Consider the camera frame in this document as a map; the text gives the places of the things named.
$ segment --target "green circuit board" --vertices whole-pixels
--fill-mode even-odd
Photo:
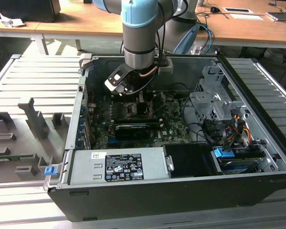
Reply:
[[[180,117],[179,101],[173,94],[158,93],[147,102],[146,113],[137,114],[139,108],[135,102],[117,102],[111,97],[100,99],[89,112],[92,149],[161,147],[165,144],[191,142]],[[136,120],[136,125],[156,125],[157,128],[150,130],[147,139],[116,140],[116,126],[123,125],[123,121],[127,125],[133,120]],[[161,125],[160,122],[154,123],[155,120],[162,120]]]

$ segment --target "table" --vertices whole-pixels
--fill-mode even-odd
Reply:
[[[209,28],[215,34],[217,45],[248,46],[267,48],[286,48],[286,23],[274,22],[267,11],[279,9],[268,5],[267,0],[209,0],[210,4],[222,7],[248,8],[260,16],[263,21],[233,19],[229,14],[210,14],[207,19]],[[96,8],[93,4],[83,4],[82,1],[60,0],[61,13],[55,23],[27,22],[26,27],[7,28],[0,24],[0,36],[34,38],[41,54],[48,54],[44,39],[75,39],[80,50],[80,40],[121,41],[123,35],[122,22],[119,15],[109,14]],[[285,9],[286,2],[277,2]],[[209,11],[198,7],[196,12]],[[200,31],[195,41],[201,46],[207,39],[207,34]]]
[[[207,24],[215,35],[214,44],[286,48],[286,23],[274,22],[272,18],[265,15],[266,12],[279,12],[279,9],[269,6],[267,0],[209,0],[209,3],[212,6],[218,6],[222,13],[227,13],[222,7],[250,9],[252,14],[260,15],[263,19],[263,21],[234,19],[229,14],[210,13],[210,5],[205,4],[205,7],[197,7],[197,13],[206,11],[210,15],[207,18]],[[278,7],[285,10],[286,2],[277,1],[276,3]],[[199,15],[198,18],[201,23],[205,23],[203,16]],[[206,32],[201,32],[195,42],[204,43],[206,37]]]

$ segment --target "motherboard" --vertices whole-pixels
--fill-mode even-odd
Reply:
[[[88,106],[92,149],[160,147],[189,143],[175,93],[154,92],[151,98],[121,101],[103,96]]]

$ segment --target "power supply label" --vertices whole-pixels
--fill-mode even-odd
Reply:
[[[144,180],[141,154],[107,155],[105,180]]]

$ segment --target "table leg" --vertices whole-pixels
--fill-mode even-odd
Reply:
[[[75,43],[76,43],[76,49],[77,49],[77,51],[82,50],[81,41],[80,41],[80,40],[75,40]]]
[[[36,36],[34,36],[34,39],[36,41],[39,53],[43,54],[43,55],[49,55],[47,45],[46,45],[46,41],[43,38],[43,35],[42,34],[36,34]]]

